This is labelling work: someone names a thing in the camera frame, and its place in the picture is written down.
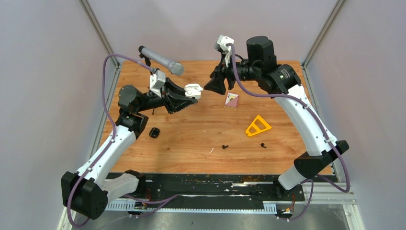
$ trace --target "wooden tabletop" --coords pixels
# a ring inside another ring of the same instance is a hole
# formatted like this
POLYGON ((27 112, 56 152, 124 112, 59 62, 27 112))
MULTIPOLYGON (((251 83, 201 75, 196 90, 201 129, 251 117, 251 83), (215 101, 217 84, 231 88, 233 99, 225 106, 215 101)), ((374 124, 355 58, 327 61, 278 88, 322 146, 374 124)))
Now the wooden tabletop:
MULTIPOLYGON (((181 61, 181 64, 185 68, 182 76, 160 69, 182 88, 190 83, 203 87, 218 61, 181 61)), ((298 61, 280 64, 291 65, 307 90, 298 61)), ((124 62, 110 109, 114 121, 119 114, 119 89, 128 84, 147 92, 149 72, 135 63, 124 62)), ((243 84, 252 92, 265 93, 254 81, 243 84)), ((283 173, 305 152, 296 128, 274 100, 249 96, 237 84, 229 92, 239 94, 237 109, 224 107, 225 95, 203 91, 197 104, 172 115, 164 107, 155 109, 154 115, 152 110, 141 112, 149 117, 148 124, 138 140, 120 157, 112 172, 132 169, 143 173, 283 173), (247 137, 245 130, 257 115, 261 115, 272 129, 247 137), (149 136, 153 127, 160 129, 158 138, 149 136)), ((111 130, 107 123, 103 141, 111 130)), ((328 166, 322 173, 331 174, 332 170, 328 166)))

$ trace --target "yellow triangular bracket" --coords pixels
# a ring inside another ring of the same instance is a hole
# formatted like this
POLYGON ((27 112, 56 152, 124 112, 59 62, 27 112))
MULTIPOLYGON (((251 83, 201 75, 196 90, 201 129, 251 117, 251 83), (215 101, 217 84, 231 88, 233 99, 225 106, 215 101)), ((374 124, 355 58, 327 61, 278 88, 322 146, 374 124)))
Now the yellow triangular bracket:
POLYGON ((271 128, 272 128, 272 127, 264 120, 264 118, 262 118, 260 115, 258 115, 258 116, 254 119, 254 121, 251 122, 251 125, 249 125, 248 128, 245 130, 245 133, 247 134, 247 136, 252 137, 253 135, 257 135, 257 134, 259 134, 259 133, 265 132, 265 131, 267 131, 267 130, 270 130, 271 128), (265 128, 264 128, 264 129, 260 129, 260 128, 255 124, 256 121, 260 121, 260 122, 265 126, 265 128), (255 132, 254 132, 254 133, 251 133, 251 132, 249 131, 251 128, 254 128, 254 129, 255 129, 255 132))

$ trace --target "gray wall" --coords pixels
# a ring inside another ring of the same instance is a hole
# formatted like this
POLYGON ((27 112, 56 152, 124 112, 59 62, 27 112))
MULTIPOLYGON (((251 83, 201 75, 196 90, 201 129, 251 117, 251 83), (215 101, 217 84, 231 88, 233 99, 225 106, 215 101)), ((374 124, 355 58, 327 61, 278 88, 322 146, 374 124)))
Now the gray wall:
POLYGON ((106 53, 77 0, 0 5, 1 229, 55 229, 60 178, 101 119, 106 53))
POLYGON ((404 229, 406 1, 349 0, 309 66, 368 230, 404 229))
POLYGON ((245 42, 267 35, 279 60, 303 61, 336 0, 89 0, 117 53, 136 57, 140 45, 172 59, 218 60, 219 35, 245 42))

